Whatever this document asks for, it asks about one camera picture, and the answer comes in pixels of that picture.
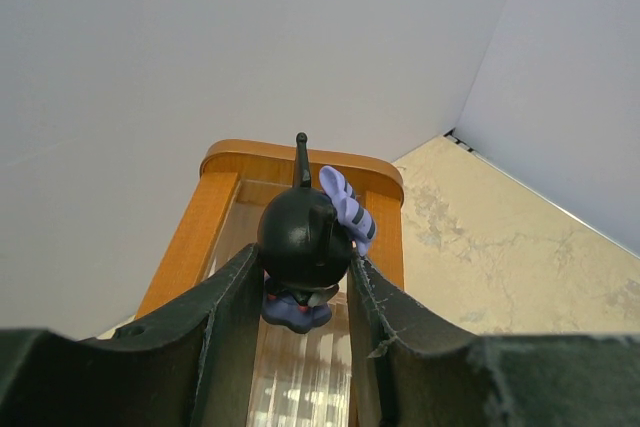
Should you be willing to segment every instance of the toy figure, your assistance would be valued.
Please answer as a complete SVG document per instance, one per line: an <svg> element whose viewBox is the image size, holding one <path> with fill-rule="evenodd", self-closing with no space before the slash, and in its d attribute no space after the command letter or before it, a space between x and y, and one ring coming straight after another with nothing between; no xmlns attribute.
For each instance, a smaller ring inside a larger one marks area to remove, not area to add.
<svg viewBox="0 0 640 427"><path fill-rule="evenodd" d="M320 170L324 192L312 188L307 136L296 144L293 185L260 219L258 258L266 272L262 317L306 334L331 319L327 302L354 257L366 255L376 224L333 167Z"/></svg>

